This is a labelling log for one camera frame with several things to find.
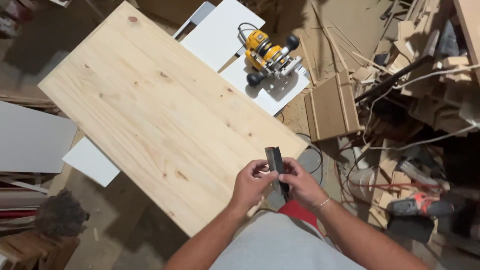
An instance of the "floor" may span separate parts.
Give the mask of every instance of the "floor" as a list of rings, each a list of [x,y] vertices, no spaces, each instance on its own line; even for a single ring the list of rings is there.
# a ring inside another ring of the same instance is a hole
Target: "floor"
[[[92,9],[88,2],[95,5]],[[166,10],[158,5],[161,1],[138,0],[141,8],[149,9],[149,16],[158,24],[173,33],[179,22],[167,22],[156,14]],[[197,3],[202,0],[183,0]],[[313,24],[314,17],[306,12],[309,1],[283,1],[281,20],[278,25],[281,34],[303,31],[302,25]],[[47,2],[44,9],[35,13],[35,20],[25,26],[24,33],[15,42],[0,40],[0,92],[15,92],[30,96],[43,96],[37,83],[53,69],[72,49],[74,49],[118,4],[120,0],[94,1],[73,0],[67,8]],[[318,0],[323,16],[333,20],[366,54],[372,54],[383,32],[382,21],[378,18],[390,2],[388,0]],[[181,7],[169,3],[176,9],[178,18],[186,16]],[[271,18],[265,18],[266,29],[273,27]],[[394,38],[396,23],[392,24],[386,38]],[[320,81],[326,79],[324,72],[332,62],[331,53],[322,42],[315,44],[323,71]],[[347,65],[358,64],[348,55]],[[303,96],[297,96],[279,116],[292,131],[308,133]],[[341,200],[340,185],[333,172],[333,157],[346,141],[336,139],[321,143],[323,170],[313,173],[315,179],[336,200]],[[354,160],[351,151],[341,157],[349,167]],[[306,150],[299,162],[313,171],[320,162],[320,156],[313,150]],[[163,213],[145,194],[123,173],[102,188],[82,173],[73,169],[66,183],[84,209],[91,213],[85,231],[80,235],[81,245],[71,258],[68,270],[126,270],[159,269],[165,261],[185,242],[188,237]],[[268,207],[278,209],[283,199],[276,193],[267,199]],[[478,269],[478,262],[468,256],[449,249],[418,245],[406,242],[405,246],[417,256],[428,261],[433,269]]]

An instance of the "power cord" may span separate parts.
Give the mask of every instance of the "power cord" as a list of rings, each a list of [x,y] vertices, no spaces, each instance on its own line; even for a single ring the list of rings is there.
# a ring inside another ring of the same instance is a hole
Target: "power cord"
[[[298,133],[296,133],[296,135],[303,135],[303,136],[308,137],[310,140],[312,139],[309,135],[307,135],[305,133],[298,132]],[[321,168],[322,177],[320,178],[319,185],[322,185],[322,182],[324,181],[324,167],[323,167],[324,156],[322,154],[322,151],[320,149],[316,148],[316,147],[311,146],[311,145],[308,145],[306,149],[312,149],[320,155],[320,164],[318,164],[318,166],[317,166],[317,168],[315,168],[315,170],[309,172],[309,174],[312,174],[312,173],[316,172],[318,169]]]
[[[365,145],[367,145],[367,141],[365,140],[365,134],[367,134],[367,129],[368,129],[368,126],[370,124],[370,121],[372,120],[372,113],[373,113],[373,106],[375,105],[375,103],[379,100],[381,100],[382,98],[386,97],[393,89],[401,89],[401,88],[404,88],[414,82],[417,82],[417,81],[420,81],[420,80],[423,80],[423,79],[426,79],[426,78],[429,78],[429,77],[432,77],[432,76],[435,76],[435,75],[442,75],[442,74],[449,74],[449,73],[456,73],[456,72],[461,72],[461,71],[465,71],[465,70],[471,70],[471,69],[475,69],[475,68],[480,68],[480,64],[479,65],[472,65],[472,66],[468,66],[468,67],[463,67],[463,68],[457,68],[457,69],[452,69],[452,70],[444,70],[444,71],[437,71],[437,72],[433,72],[433,73],[430,73],[430,74],[427,74],[425,76],[421,76],[421,77],[418,77],[414,80],[411,80],[407,83],[404,83],[400,86],[392,86],[388,91],[385,92],[385,94],[379,96],[377,99],[375,99],[373,102],[372,102],[372,106],[370,107],[370,115],[368,117],[368,121],[367,121],[367,124],[365,125],[365,131],[363,132],[363,136],[362,136],[362,139],[363,139],[363,143]],[[419,142],[416,142],[416,143],[412,143],[412,144],[409,144],[407,146],[404,146],[404,147],[400,147],[400,148],[396,148],[396,147],[368,147],[368,149],[377,149],[377,150],[397,150],[397,151],[402,151],[402,150],[405,150],[405,149],[408,149],[410,147],[413,147],[413,146],[416,146],[416,145],[422,145],[422,144],[427,144],[427,143],[432,143],[432,142],[436,142],[436,141],[440,141],[440,140],[443,140],[443,139],[446,139],[446,138],[449,138],[449,137],[452,137],[452,136],[455,136],[455,135],[458,135],[458,134],[462,134],[464,132],[467,132],[467,131],[470,131],[474,128],[478,127],[478,125],[473,122],[472,123],[472,126],[469,126],[467,128],[464,128],[464,129],[461,129],[457,132],[454,132],[454,133],[450,133],[450,134],[447,134],[447,135],[444,135],[444,136],[440,136],[438,138],[435,138],[435,139],[430,139],[430,140],[425,140],[425,141],[419,141]]]

